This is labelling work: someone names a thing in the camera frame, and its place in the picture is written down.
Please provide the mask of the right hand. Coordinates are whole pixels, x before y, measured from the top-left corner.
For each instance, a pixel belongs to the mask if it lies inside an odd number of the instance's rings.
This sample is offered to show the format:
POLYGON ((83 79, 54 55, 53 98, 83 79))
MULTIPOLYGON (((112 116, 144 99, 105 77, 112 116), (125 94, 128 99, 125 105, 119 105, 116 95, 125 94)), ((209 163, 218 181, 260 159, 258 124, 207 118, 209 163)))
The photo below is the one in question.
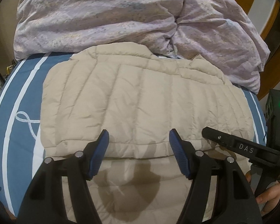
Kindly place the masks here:
POLYGON ((280 182, 258 195, 257 204, 264 204, 260 211, 263 223, 280 221, 280 182))

